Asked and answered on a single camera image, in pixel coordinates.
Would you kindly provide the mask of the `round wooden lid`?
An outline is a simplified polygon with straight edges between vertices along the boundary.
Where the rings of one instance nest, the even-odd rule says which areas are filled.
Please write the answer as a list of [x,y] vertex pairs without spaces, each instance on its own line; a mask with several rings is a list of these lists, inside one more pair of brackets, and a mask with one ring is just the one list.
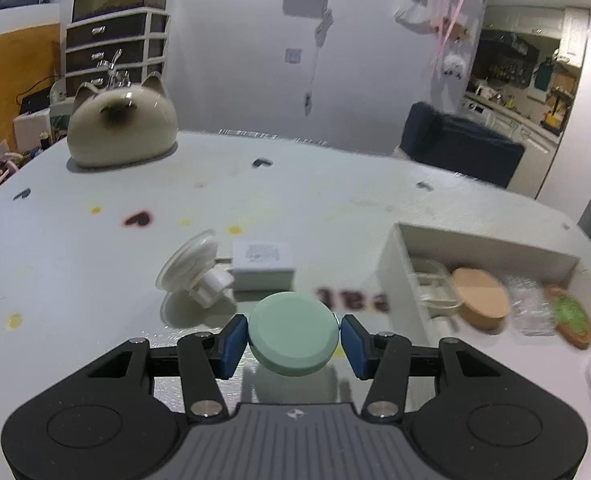
[[504,286],[489,272],[464,266],[455,269],[452,278],[463,300],[459,315],[478,330],[499,330],[511,311]]

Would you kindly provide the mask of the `dark blue chair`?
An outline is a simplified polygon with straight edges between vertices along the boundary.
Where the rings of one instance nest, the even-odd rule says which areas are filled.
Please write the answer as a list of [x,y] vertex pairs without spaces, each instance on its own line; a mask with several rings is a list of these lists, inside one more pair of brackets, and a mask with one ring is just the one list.
[[464,117],[417,102],[407,116],[399,149],[414,162],[507,188],[525,148]]

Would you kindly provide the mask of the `mint green round puck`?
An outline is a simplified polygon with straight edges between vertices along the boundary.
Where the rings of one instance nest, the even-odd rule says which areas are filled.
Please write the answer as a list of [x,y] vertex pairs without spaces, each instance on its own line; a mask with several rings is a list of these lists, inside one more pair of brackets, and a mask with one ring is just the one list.
[[337,317],[321,301],[299,292],[269,295],[248,316],[253,356],[279,375],[318,372],[332,358],[339,339]]

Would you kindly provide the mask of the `white drawer cabinet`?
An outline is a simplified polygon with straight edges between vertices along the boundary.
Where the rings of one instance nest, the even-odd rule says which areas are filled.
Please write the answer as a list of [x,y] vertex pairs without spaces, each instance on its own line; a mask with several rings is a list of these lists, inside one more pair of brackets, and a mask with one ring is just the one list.
[[128,73],[134,84],[154,72],[161,74],[169,21],[168,13],[143,6],[69,24],[64,49],[66,94],[75,96],[84,82],[104,89],[110,62]]

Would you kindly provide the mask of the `white suction cup holder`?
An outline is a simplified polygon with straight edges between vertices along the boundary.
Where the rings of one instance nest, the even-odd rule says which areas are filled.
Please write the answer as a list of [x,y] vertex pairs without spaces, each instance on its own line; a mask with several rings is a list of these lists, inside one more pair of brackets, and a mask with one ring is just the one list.
[[234,283],[231,272],[219,266],[217,251],[213,230],[190,238],[164,264],[155,286],[170,294],[188,292],[201,308],[210,309]]

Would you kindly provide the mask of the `cream cat-shaped ceramic pot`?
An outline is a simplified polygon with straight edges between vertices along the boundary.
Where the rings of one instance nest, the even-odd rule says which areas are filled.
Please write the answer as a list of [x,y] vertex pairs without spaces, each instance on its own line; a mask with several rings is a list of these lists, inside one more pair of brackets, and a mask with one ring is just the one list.
[[68,149],[79,167],[118,167],[166,154],[177,132],[176,110],[159,73],[114,89],[85,82],[73,103]]

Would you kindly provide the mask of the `white usb charger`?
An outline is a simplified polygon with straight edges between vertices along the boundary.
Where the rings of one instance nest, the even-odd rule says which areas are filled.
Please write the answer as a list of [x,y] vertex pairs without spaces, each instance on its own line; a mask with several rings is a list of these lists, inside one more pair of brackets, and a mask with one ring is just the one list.
[[292,288],[295,264],[291,247],[272,240],[237,240],[231,254],[236,292],[284,292]]

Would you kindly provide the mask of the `wooden coaster green dinosaur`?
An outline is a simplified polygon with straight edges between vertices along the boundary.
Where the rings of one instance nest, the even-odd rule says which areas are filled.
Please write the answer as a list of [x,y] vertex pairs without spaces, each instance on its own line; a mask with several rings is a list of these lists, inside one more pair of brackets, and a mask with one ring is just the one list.
[[546,285],[544,292],[557,332],[573,347],[587,350],[591,346],[591,318],[580,301],[558,285]]

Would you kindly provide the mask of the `sheep plush toy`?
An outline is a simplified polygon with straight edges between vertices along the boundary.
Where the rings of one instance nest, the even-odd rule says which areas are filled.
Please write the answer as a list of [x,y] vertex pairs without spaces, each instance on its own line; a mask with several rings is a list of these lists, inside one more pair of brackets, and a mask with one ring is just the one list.
[[467,61],[455,53],[445,55],[442,61],[442,73],[444,76],[461,80],[468,73]]

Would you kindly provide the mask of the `white cardboard tray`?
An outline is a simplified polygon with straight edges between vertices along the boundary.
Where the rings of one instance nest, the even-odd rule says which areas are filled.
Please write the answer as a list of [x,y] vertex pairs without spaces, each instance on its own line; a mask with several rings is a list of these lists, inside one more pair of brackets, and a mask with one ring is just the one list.
[[397,333],[416,344],[461,338],[591,404],[591,270],[581,258],[396,223],[377,277]]

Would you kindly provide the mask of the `clear plastic case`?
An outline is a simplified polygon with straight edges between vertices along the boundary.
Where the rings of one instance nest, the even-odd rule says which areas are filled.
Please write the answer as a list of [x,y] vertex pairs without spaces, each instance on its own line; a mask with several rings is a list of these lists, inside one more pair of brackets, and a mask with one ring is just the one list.
[[545,337],[556,333],[553,310],[540,282],[525,276],[506,274],[503,284],[511,303],[513,324],[522,335]]

